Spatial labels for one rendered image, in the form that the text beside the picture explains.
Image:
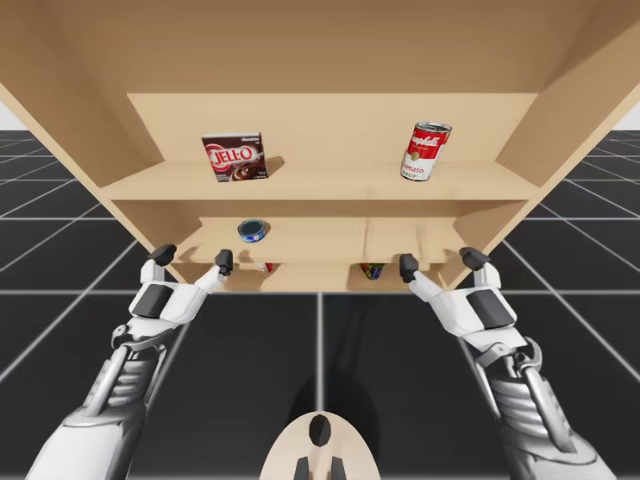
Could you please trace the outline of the brown carton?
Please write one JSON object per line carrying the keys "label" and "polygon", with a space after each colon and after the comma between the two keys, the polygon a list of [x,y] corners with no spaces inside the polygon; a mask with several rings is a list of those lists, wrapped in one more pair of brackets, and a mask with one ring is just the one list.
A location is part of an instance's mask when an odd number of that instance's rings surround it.
{"label": "brown carton", "polygon": [[218,182],[269,177],[260,132],[207,134],[202,137],[202,143]]}

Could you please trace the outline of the red and white can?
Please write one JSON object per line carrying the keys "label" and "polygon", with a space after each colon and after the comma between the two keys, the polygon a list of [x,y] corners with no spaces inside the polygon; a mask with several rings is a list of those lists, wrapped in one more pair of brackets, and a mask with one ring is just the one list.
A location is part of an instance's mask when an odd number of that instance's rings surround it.
{"label": "red and white can", "polygon": [[451,131],[447,124],[416,123],[402,160],[401,176],[417,182],[429,180]]}

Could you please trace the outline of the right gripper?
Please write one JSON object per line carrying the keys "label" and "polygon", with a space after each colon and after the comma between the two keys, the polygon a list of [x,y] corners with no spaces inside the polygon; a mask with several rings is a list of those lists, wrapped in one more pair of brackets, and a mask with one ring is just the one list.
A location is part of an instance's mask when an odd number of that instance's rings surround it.
{"label": "right gripper", "polygon": [[399,257],[400,277],[423,302],[433,300],[436,316],[452,335],[464,337],[514,325],[517,316],[496,290],[502,287],[501,276],[490,257],[473,247],[461,248],[459,255],[463,264],[473,271],[473,288],[443,292],[419,270],[418,260],[409,253]]}

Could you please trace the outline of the pale wooden shelf unit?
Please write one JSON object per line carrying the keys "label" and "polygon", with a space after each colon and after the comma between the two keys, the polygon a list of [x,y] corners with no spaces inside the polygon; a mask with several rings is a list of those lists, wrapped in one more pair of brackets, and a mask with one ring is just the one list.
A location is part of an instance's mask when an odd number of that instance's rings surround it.
{"label": "pale wooden shelf unit", "polygon": [[[403,253],[454,287],[639,101],[640,0],[0,0],[0,102],[231,292],[399,291]],[[422,182],[418,122],[452,127]],[[269,177],[218,182],[202,137],[253,132]]]}

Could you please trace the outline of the tan robot part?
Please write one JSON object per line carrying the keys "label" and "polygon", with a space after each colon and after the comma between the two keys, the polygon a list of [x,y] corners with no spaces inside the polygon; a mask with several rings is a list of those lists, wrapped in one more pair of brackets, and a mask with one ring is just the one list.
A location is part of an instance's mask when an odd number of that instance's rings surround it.
{"label": "tan robot part", "polygon": [[364,438],[326,411],[304,414],[279,434],[259,480],[381,480]]}

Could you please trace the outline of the blue flat can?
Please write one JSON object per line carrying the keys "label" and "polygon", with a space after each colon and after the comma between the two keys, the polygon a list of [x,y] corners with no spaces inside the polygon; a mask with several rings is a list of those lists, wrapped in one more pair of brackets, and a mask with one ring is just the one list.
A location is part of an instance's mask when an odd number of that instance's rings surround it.
{"label": "blue flat can", "polygon": [[261,219],[247,219],[237,226],[240,239],[245,243],[257,243],[270,231],[271,225]]}

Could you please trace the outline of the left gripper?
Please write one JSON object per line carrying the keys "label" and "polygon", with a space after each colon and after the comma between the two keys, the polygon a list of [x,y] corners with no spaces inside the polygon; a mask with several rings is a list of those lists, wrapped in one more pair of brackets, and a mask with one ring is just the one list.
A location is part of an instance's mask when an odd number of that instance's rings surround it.
{"label": "left gripper", "polygon": [[143,285],[129,306],[131,315],[178,325],[189,323],[196,317],[207,294],[219,290],[233,271],[233,252],[222,249],[216,255],[214,265],[194,285],[159,282],[165,280],[166,266],[171,264],[176,251],[174,244],[165,244],[147,256],[140,270]]}

